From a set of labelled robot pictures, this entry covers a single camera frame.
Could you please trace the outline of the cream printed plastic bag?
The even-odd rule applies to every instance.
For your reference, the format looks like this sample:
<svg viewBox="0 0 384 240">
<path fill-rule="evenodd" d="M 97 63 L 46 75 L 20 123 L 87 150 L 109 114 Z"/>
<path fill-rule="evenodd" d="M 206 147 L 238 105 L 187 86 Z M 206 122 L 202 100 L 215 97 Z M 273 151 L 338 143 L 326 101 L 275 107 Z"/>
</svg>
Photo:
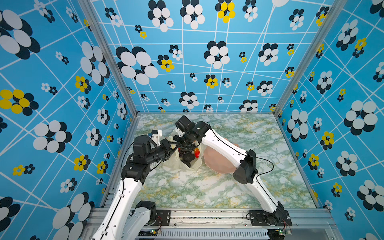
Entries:
<svg viewBox="0 0 384 240">
<path fill-rule="evenodd" d="M 198 142 L 195 141 L 193 146 L 197 146 Z M 164 162 L 164 166 L 171 170 L 180 171 L 197 171 L 203 163 L 204 151 L 206 145 L 200 144 L 194 150 L 186 150 L 178 148 L 171 157 Z"/>
</svg>

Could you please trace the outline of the yellow red mango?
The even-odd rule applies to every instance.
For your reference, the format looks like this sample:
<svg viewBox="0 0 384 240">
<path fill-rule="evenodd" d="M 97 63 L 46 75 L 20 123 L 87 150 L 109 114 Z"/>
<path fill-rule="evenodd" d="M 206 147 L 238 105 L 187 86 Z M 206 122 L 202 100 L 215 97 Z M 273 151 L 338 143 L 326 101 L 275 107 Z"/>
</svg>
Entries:
<svg viewBox="0 0 384 240">
<path fill-rule="evenodd" d="M 195 153 L 195 158 L 198 159 L 200 157 L 200 150 L 199 149 L 195 149 L 194 153 Z"/>
</svg>

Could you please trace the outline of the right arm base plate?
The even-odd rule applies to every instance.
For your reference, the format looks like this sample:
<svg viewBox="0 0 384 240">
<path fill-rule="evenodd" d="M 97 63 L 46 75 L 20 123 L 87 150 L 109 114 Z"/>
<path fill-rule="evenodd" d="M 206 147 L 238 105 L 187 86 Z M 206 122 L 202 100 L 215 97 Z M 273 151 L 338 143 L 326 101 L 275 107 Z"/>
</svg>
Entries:
<svg viewBox="0 0 384 240">
<path fill-rule="evenodd" d="M 246 215 L 247 220 L 251 221 L 253 227 L 291 227 L 292 219 L 288 211 L 277 210 L 276 214 L 271 214 L 263 210 L 250 210 Z"/>
</svg>

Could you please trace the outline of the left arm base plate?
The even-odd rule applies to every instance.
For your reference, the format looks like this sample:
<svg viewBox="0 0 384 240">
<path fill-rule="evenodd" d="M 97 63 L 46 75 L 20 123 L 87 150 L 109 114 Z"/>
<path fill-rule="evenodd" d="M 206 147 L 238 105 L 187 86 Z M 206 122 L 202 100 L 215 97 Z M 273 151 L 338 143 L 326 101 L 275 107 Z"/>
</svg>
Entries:
<svg viewBox="0 0 384 240">
<path fill-rule="evenodd" d="M 146 226 L 169 226 L 171 220 L 171 210 L 157 210 L 156 214 L 150 215 L 150 221 Z"/>
</svg>

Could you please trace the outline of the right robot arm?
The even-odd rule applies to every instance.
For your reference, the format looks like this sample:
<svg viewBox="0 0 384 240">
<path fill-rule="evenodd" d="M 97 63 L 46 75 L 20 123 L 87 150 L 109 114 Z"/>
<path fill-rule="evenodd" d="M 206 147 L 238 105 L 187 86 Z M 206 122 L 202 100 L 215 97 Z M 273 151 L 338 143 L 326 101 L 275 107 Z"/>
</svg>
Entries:
<svg viewBox="0 0 384 240">
<path fill-rule="evenodd" d="M 181 150 L 193 150 L 194 142 L 206 145 L 227 158 L 235 167 L 234 179 L 247 186 L 255 195 L 269 225 L 276 226 L 284 223 L 292 226 L 288 211 L 281 202 L 276 200 L 260 178 L 257 170 L 256 153 L 253 150 L 243 150 L 221 137 L 209 123 L 200 121 L 193 123 L 186 116 L 176 121 L 177 137 L 174 140 L 179 143 Z"/>
</svg>

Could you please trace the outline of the dark avocado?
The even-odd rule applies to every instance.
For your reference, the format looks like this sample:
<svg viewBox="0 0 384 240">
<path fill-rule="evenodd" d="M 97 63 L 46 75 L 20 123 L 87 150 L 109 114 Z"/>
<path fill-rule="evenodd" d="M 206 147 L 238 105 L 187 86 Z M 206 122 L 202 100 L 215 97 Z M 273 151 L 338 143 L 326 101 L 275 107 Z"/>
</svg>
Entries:
<svg viewBox="0 0 384 240">
<path fill-rule="evenodd" d="M 195 154 L 186 153 L 182 156 L 181 161 L 188 167 L 191 167 L 191 162 L 195 159 Z"/>
</svg>

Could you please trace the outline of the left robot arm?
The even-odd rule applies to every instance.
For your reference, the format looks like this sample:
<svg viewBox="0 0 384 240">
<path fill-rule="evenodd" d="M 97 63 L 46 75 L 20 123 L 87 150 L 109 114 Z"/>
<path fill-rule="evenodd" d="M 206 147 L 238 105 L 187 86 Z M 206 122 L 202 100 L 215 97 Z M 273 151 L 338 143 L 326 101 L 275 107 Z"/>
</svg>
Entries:
<svg viewBox="0 0 384 240">
<path fill-rule="evenodd" d="M 132 143 L 133 153 L 121 169 L 121 180 L 112 205 L 93 240 L 134 240 L 142 228 L 156 219 L 156 204 L 144 202 L 130 216 L 133 202 L 151 172 L 151 164 L 167 161 L 181 144 L 166 139 L 156 142 L 141 135 Z"/>
</svg>

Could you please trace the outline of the pink scalloped fruit bowl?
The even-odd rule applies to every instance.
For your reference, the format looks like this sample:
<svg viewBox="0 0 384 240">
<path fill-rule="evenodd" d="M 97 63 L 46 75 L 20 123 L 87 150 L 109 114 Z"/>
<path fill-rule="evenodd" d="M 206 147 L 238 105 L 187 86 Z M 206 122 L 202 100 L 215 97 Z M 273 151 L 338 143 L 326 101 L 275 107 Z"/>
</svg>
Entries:
<svg viewBox="0 0 384 240">
<path fill-rule="evenodd" d="M 246 156 L 246 151 L 226 139 L 203 141 L 205 164 L 219 174 L 233 173 Z"/>
</svg>

